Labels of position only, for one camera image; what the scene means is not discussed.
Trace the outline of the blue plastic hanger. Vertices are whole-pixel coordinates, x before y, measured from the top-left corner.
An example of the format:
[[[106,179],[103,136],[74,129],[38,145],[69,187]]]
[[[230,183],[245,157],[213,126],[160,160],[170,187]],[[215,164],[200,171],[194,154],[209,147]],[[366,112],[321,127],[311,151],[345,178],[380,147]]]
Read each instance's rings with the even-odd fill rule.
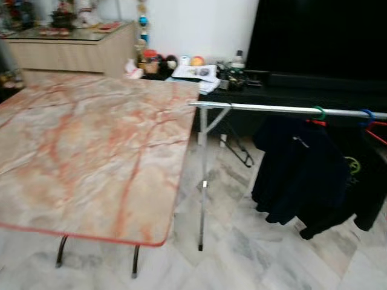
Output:
[[[366,121],[360,122],[360,126],[368,128],[375,122],[375,115],[372,111],[368,109],[362,109],[361,111],[367,115],[367,118]]]

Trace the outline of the black t-shirt with green logo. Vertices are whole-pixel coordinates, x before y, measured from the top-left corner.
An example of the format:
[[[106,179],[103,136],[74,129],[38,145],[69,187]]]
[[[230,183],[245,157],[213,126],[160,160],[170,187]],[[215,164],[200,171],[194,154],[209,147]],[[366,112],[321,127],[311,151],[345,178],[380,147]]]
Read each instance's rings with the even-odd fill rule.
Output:
[[[299,232],[302,238],[315,235],[348,221],[360,230],[368,231],[378,219],[387,197],[385,159],[358,127],[327,128],[328,136],[343,154],[350,177],[346,182],[345,195],[339,205],[308,205],[298,214],[306,226]]]

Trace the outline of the navy polo shirt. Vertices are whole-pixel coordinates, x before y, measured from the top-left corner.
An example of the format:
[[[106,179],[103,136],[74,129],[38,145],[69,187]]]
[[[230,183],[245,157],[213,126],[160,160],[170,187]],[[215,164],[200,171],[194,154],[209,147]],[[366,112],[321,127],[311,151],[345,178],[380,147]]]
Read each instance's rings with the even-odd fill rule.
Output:
[[[253,135],[264,152],[252,190],[268,223],[285,225],[305,207],[339,207],[350,169],[324,125],[269,116]]]

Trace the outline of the silver metal clothes rack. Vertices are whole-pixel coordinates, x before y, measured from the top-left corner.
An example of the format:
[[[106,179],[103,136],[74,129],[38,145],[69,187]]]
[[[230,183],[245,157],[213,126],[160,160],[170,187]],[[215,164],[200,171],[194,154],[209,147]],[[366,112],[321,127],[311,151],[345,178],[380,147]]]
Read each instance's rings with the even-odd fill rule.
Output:
[[[247,105],[247,104],[229,104],[218,103],[211,101],[199,101],[195,103],[200,111],[200,133],[198,141],[201,144],[207,142],[207,137],[211,130],[218,127],[219,122],[233,109],[242,111],[257,111],[257,112],[274,112],[275,115],[285,118],[299,118],[307,120],[327,128],[332,126],[337,127],[358,127],[365,132],[365,128],[360,126],[360,122],[366,121],[367,115],[362,111],[347,111],[328,109],[326,111],[327,117],[325,122],[315,121],[313,118],[318,115],[319,111],[315,108],[299,108],[287,106],[267,106],[267,105]],[[385,122],[385,115],[382,113],[375,113],[375,121]],[[366,133],[366,138],[369,141],[371,136]]]

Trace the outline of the black flat television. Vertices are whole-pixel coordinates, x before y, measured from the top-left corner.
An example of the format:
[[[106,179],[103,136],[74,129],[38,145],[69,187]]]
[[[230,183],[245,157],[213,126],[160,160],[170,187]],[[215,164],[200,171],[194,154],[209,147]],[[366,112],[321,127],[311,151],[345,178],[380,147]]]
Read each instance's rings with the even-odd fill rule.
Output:
[[[384,0],[259,0],[247,69],[376,80],[387,69]]]

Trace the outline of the black electronic gadgets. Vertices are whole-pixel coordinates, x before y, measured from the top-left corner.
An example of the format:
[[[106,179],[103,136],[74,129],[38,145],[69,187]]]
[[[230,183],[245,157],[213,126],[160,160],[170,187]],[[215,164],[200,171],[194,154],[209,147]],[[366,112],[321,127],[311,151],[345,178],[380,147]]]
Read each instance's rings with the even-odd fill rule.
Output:
[[[243,91],[246,88],[260,88],[268,81],[269,72],[246,69],[240,62],[216,62],[216,77],[220,80],[219,89]]]

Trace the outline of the stack of white papers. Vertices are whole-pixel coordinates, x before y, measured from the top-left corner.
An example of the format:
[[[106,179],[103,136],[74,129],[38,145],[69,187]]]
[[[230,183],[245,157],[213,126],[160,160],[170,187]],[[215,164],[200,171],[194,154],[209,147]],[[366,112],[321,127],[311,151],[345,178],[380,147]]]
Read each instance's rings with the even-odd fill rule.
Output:
[[[221,80],[216,77],[215,65],[180,65],[172,72],[171,78],[198,83],[200,94],[209,94],[221,83]]]

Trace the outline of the black plush toy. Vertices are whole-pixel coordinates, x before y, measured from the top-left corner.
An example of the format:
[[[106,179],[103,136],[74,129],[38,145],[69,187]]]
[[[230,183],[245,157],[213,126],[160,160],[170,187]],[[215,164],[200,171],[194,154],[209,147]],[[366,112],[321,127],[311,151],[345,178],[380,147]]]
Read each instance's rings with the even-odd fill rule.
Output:
[[[170,76],[178,66],[178,59],[175,55],[168,55],[158,64],[158,74]]]

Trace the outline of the pink tissue packet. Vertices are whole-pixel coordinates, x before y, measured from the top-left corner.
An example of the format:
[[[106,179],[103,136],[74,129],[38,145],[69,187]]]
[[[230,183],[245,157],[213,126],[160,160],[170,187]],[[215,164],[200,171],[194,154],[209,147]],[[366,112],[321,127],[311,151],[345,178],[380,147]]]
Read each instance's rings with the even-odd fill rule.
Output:
[[[136,61],[133,59],[129,59],[127,61],[124,69],[124,77],[126,79],[141,79],[145,74],[144,69],[139,68],[136,64]]]

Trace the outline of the gold trophy with blue ball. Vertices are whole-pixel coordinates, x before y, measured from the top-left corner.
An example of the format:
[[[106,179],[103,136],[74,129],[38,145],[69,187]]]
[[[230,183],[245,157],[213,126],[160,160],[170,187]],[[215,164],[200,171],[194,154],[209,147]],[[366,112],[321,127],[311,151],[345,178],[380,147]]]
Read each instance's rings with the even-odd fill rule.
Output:
[[[146,0],[137,0],[137,12],[138,19],[137,25],[139,29],[138,41],[135,45],[135,50],[139,56],[144,55],[144,50],[148,47],[149,35],[148,35],[148,25],[149,20],[147,18],[147,7]]]

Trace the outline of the marble pattern folding table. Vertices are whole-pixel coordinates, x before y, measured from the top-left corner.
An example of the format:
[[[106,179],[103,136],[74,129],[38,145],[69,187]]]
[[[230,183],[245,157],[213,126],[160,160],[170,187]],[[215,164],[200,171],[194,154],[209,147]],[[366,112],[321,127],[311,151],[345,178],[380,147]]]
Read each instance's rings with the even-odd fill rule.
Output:
[[[199,88],[50,74],[0,102],[0,229],[140,248],[167,241]]]

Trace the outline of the red tray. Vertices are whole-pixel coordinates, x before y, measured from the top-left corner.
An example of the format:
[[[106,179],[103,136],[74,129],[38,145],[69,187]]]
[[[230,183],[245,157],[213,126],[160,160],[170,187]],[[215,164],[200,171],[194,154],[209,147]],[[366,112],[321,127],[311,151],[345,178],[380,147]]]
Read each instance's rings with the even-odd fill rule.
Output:
[[[121,28],[122,25],[123,23],[120,21],[108,22],[97,25],[96,27],[92,28],[91,31],[93,31],[94,33],[111,33],[112,31]]]

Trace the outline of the white figurine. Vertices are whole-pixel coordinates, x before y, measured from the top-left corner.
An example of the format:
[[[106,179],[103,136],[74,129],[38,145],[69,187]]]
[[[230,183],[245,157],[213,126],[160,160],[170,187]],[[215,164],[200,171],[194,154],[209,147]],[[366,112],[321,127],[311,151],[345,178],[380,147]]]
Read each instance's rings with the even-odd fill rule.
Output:
[[[99,0],[74,0],[74,26],[76,28],[91,28],[96,27],[102,22],[102,19],[97,15],[95,6]]]

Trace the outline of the beige wooden cabinet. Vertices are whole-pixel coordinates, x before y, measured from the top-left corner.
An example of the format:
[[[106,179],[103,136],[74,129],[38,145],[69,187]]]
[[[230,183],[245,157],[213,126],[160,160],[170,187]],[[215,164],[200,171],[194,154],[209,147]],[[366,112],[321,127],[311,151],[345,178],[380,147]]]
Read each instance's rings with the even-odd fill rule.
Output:
[[[110,33],[76,28],[69,36],[42,36],[41,28],[30,28],[2,41],[27,82],[47,74],[96,74],[122,78],[125,64],[135,58],[137,25],[122,24]]]

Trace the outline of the dark figurine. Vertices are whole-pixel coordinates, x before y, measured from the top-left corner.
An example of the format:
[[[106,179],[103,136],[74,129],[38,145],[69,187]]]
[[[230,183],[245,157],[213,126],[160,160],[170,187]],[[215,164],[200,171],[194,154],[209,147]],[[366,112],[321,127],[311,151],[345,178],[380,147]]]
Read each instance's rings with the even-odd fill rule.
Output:
[[[51,28],[64,28],[64,30],[75,29],[75,8],[74,0],[56,0],[56,5],[50,14]]]

